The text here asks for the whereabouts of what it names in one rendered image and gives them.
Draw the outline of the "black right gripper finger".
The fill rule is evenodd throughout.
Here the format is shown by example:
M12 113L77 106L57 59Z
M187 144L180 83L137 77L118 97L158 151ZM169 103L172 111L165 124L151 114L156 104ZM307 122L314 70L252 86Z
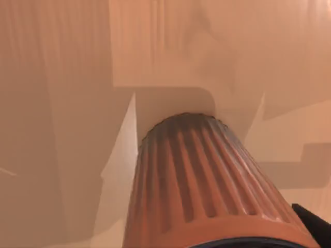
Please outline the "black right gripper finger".
M300 204L292 204L292 209L320 247L331 248L331 224L305 209Z

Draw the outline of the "ribbed terracotta plant pot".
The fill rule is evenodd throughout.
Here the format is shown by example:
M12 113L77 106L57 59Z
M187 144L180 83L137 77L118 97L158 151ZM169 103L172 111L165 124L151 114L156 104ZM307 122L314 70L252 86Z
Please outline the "ribbed terracotta plant pot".
M123 248L321 248L218 119L183 113L142 140Z

